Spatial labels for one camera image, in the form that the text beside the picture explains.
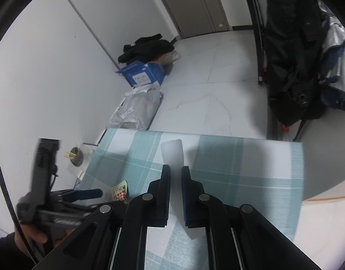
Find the person's left hand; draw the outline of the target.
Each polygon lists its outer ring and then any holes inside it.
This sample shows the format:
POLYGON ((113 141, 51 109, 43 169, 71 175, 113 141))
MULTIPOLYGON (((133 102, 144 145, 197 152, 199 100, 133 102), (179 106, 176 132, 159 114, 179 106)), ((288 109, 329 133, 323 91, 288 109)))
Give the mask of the person's left hand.
MULTIPOLYGON (((46 234, 42 233, 34 226, 23 224, 21 225, 21 229, 29 246, 32 245, 33 241, 39 244, 45 244, 47 242, 46 234)), ((57 247, 59 244, 61 244, 68 236, 70 236, 70 234, 72 234, 73 231, 74 229, 66 230, 62 238, 60 238, 59 240, 55 240, 53 242, 53 247, 57 247)), ((22 238, 19 236, 17 229, 15 229, 14 242, 21 252, 23 252, 25 255, 28 255, 27 249, 23 245, 22 238)))

